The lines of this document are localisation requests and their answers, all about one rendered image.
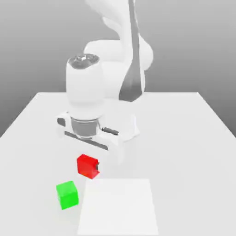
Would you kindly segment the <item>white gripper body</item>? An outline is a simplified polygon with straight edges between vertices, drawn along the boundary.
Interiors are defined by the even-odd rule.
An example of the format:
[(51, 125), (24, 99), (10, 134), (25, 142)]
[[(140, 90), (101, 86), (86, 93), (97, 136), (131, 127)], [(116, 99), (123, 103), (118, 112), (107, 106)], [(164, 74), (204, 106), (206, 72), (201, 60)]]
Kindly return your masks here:
[(109, 152), (112, 162), (121, 163), (123, 161), (123, 139), (120, 133), (112, 129), (81, 130), (79, 132), (69, 129), (64, 130), (64, 134), (91, 144)]

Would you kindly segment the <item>small red cube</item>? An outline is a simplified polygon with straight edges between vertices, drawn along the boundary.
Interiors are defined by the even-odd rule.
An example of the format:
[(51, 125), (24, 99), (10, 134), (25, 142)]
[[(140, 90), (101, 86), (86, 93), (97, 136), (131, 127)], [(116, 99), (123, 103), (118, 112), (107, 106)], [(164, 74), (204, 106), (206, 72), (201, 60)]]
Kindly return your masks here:
[(89, 178), (93, 179), (98, 174), (94, 173), (94, 166), (97, 159), (92, 158), (90, 156), (87, 156), (85, 154), (81, 154), (77, 158), (77, 171), (79, 174)]

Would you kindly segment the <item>small green cube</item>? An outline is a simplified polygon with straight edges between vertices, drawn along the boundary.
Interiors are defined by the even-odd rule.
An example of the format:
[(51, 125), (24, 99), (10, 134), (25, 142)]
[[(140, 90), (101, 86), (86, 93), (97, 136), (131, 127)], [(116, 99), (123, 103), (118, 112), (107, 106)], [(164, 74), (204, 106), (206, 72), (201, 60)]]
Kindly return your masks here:
[(78, 191), (73, 181), (56, 185), (56, 191), (62, 210), (79, 204)]

